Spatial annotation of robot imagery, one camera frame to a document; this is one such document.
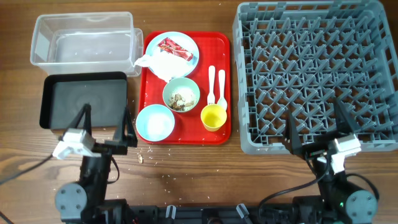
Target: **white fork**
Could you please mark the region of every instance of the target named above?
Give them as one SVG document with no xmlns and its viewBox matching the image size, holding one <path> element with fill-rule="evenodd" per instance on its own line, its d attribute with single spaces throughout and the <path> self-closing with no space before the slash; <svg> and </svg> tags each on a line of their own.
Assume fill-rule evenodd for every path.
<svg viewBox="0 0 398 224">
<path fill-rule="evenodd" d="M 209 95 L 207 96 L 207 104 L 214 104 L 216 101 L 216 96 L 214 95 L 214 79 L 216 77 L 216 67 L 209 66 Z"/>
</svg>

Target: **food wrapper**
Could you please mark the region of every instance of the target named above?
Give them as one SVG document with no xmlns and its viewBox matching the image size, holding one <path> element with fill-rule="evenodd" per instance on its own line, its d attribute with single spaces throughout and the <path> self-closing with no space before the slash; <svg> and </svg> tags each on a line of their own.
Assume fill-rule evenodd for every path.
<svg viewBox="0 0 398 224">
<path fill-rule="evenodd" d="M 187 61 L 190 61 L 193 58 L 193 54 L 183 47 L 179 46 L 176 42 L 172 39 L 166 37 L 162 40 L 158 45 L 162 50 L 165 50 L 168 53 L 176 55 L 178 57 L 184 58 Z"/>
<path fill-rule="evenodd" d="M 158 50 L 152 52 L 152 55 L 143 55 L 136 60 L 134 66 L 149 67 L 156 76 L 167 83 L 173 78 L 183 77 L 189 70 L 193 54 L 170 38 L 165 38 L 157 46 Z"/>
</svg>

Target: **white napkin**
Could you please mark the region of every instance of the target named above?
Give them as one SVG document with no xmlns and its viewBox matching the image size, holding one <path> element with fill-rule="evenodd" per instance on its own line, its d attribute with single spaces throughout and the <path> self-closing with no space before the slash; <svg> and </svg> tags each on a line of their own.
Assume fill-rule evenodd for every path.
<svg viewBox="0 0 398 224">
<path fill-rule="evenodd" d="M 185 75 L 189 70 L 189 62 L 176 55 L 166 51 L 156 51 L 153 56 L 144 55 L 134 62 L 134 66 L 149 67 L 154 74 L 167 83 L 172 78 L 178 78 Z"/>
</svg>

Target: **plastic storage bin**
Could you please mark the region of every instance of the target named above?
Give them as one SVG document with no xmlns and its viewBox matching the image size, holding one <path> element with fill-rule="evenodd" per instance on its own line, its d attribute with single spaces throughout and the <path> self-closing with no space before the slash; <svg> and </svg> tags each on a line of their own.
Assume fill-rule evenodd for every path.
<svg viewBox="0 0 398 224">
<path fill-rule="evenodd" d="M 379 1 L 245 2 L 233 38 L 245 153 L 289 153 L 288 109 L 314 142 L 335 128 L 334 97 L 362 127 L 363 151 L 398 148 L 398 60 Z"/>
<path fill-rule="evenodd" d="M 30 62 L 49 75 L 124 72 L 138 76 L 132 65 L 142 56 L 142 31 L 130 12 L 41 15 L 37 18 Z"/>
</svg>

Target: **red wrapper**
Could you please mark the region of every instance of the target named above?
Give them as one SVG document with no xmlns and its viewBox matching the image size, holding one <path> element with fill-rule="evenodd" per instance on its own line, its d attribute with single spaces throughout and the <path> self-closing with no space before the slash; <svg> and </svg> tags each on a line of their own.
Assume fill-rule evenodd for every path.
<svg viewBox="0 0 398 224">
<path fill-rule="evenodd" d="M 190 61 L 193 58 L 193 54 L 191 52 L 185 50 L 184 48 L 179 46 L 177 43 L 175 43 L 168 37 L 162 40 L 157 46 L 160 47 L 162 50 L 165 50 L 168 53 L 184 58 L 187 61 Z"/>
</svg>

